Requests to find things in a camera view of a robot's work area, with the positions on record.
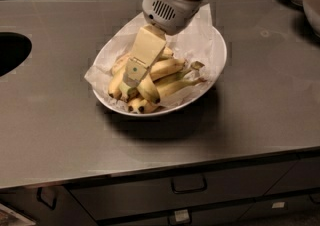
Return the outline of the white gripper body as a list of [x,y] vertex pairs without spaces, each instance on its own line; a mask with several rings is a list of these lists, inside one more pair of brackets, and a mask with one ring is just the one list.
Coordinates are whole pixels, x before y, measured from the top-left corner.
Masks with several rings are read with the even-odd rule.
[[202,0],[143,0],[146,21],[167,35],[181,32],[199,10]]

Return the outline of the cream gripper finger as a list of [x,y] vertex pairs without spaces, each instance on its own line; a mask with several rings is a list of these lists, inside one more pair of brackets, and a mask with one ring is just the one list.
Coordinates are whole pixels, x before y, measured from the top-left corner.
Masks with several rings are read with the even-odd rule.
[[151,66],[158,60],[165,45],[164,31],[150,24],[141,27],[126,63],[123,82],[130,87],[137,87],[150,72]]

